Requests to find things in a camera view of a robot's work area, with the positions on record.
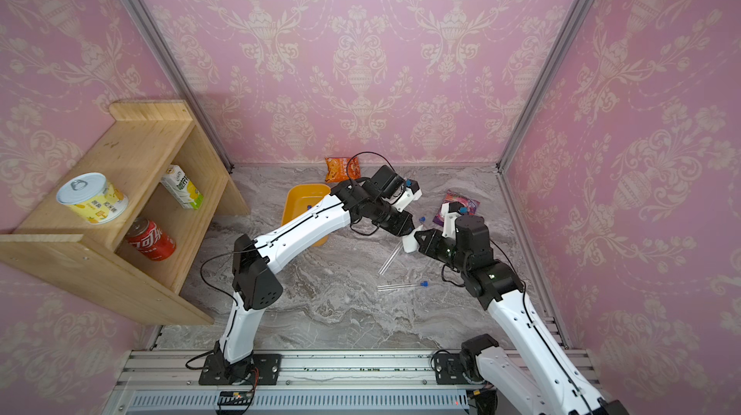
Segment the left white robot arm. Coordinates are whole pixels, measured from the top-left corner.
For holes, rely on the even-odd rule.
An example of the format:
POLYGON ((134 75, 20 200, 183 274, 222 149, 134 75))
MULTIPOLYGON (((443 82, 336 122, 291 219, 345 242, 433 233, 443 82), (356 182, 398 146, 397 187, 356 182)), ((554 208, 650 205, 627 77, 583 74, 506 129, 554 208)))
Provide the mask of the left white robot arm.
POLYGON ((254 239, 243 235, 233 257, 233 305, 224 333, 201 355, 201 385, 249 384, 263 378, 254 345, 264 312, 283 294, 278 274, 299 254, 335 231, 366 219, 377 229, 407 237, 414 220, 406 207, 422 196, 420 185, 384 165, 366 179, 335 185, 312 208, 254 239))

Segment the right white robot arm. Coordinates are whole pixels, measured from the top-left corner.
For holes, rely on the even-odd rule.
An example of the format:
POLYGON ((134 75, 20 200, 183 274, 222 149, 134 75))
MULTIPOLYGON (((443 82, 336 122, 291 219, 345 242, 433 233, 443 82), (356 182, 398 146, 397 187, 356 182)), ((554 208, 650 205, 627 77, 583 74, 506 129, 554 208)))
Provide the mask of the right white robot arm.
POLYGON ((404 237, 406 252, 418 252, 460 274, 518 351, 517 366, 488 335, 464 342, 459 358, 474 381, 486 381, 522 414, 624 414, 572 363, 547 330, 513 268, 496 258, 484 218, 457 216, 444 231, 418 228, 404 237))

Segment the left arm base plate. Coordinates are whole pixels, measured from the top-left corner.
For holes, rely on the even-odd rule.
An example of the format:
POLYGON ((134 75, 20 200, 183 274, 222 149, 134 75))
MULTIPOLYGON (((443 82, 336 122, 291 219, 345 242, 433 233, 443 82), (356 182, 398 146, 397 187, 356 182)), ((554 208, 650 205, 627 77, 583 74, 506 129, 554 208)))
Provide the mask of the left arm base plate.
POLYGON ((274 386, 281 371, 282 355, 257 353, 235 364, 229 364, 221 354, 206 358, 199 376, 202 386, 274 386))

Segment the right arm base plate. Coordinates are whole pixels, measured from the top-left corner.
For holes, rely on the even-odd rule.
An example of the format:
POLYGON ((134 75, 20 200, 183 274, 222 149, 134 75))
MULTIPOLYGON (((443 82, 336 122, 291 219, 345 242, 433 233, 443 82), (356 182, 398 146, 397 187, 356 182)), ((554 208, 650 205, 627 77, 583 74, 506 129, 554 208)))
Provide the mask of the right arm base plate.
POLYGON ((459 354, 455 352, 439 349, 430 357, 430 367, 435 374, 438 385, 474 385, 480 383, 480 380, 475 380, 466 372, 459 354))

